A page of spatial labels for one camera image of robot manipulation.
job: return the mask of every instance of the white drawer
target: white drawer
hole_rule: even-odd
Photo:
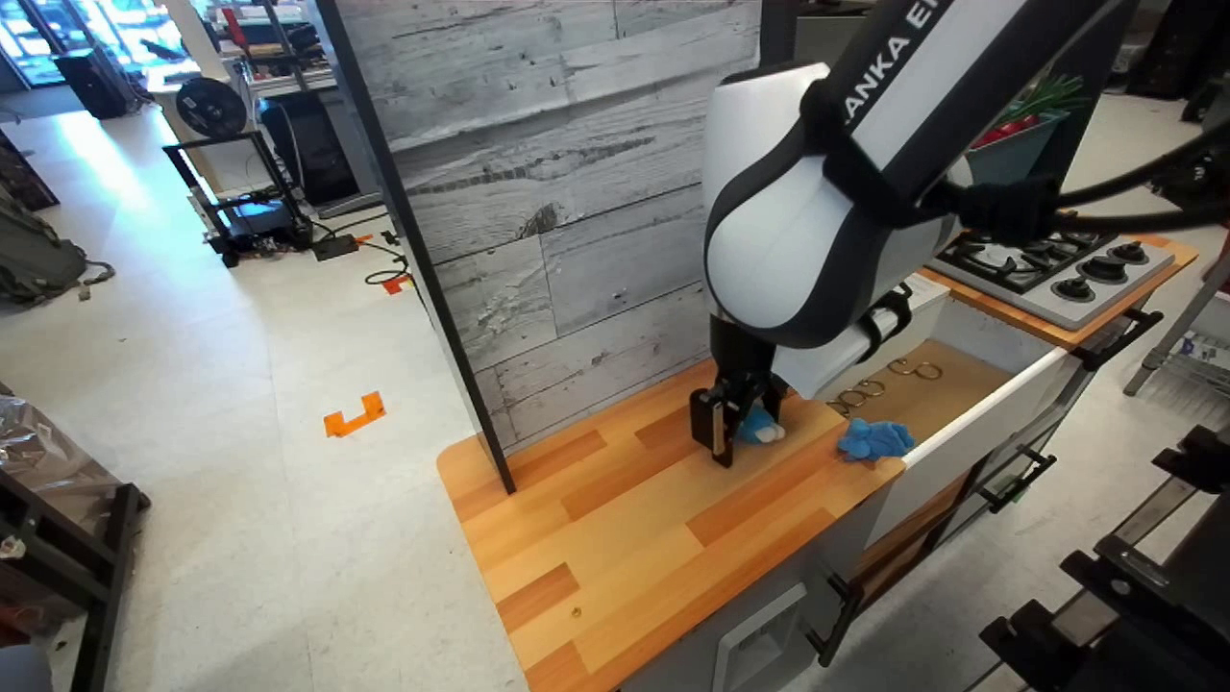
[[[937,341],[974,358],[976,371],[994,367],[1004,373],[1004,380],[976,394],[976,402],[963,405],[963,411],[949,411],[953,419],[947,428],[918,435],[918,448],[903,458],[913,468],[890,489],[874,539],[890,534],[901,519],[908,519],[917,507],[937,498],[949,481],[974,468],[1004,440],[1012,440],[1029,419],[1038,419],[1060,395],[1064,380],[1082,371],[1082,363],[1068,352],[1046,340],[1036,340],[1027,332],[1014,332],[953,299],[933,280],[913,277],[913,289],[917,289],[913,327],[901,340],[886,341],[878,358],[868,358],[867,367],[835,380],[823,394],[823,402],[841,402],[846,407],[855,402],[849,414],[863,414],[863,405],[849,394],[867,387],[886,395],[867,407],[894,407],[894,395],[901,395],[903,387],[894,387],[894,384],[886,387],[886,380],[896,378],[890,373],[890,367],[926,352],[926,341]]]

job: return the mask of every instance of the cooktop burner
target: cooktop burner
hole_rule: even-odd
[[[1029,248],[963,236],[931,271],[1077,332],[1168,263],[1164,252],[1115,236],[1060,231]]]

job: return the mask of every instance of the orange tape marker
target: orange tape marker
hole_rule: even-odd
[[[367,394],[367,395],[363,395],[363,414],[344,419],[344,411],[330,411],[330,414],[325,414],[325,431],[327,431],[330,440],[345,440],[345,435],[354,435],[359,428],[376,425],[382,414],[385,414],[382,394]]]

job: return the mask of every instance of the drawer handle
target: drawer handle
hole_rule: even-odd
[[[814,627],[805,627],[805,637],[814,649],[818,667],[831,667],[839,659],[839,646],[841,646],[841,637],[846,637],[846,630],[849,630],[849,623],[856,618],[856,608],[863,608],[863,587],[855,587],[839,572],[831,572],[831,587],[841,600],[841,613],[839,613],[839,623],[831,627],[831,636],[818,636]]]
[[[1128,313],[1131,327],[1105,352],[1072,352],[1082,358],[1082,367],[1087,373],[1105,371],[1108,363],[1115,363],[1128,345],[1133,345],[1141,336],[1151,336],[1164,314],[1161,313],[1141,313],[1141,309],[1131,309]]]
[[[1051,473],[1051,466],[1056,466],[1055,454],[1038,454],[1029,448],[1018,448],[1018,454],[1029,458],[1029,466],[1004,491],[976,489],[990,502],[994,514],[1014,504],[1044,473]]]

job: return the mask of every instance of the wall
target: wall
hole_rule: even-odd
[[[338,8],[508,450],[707,358],[704,109],[760,3]]]

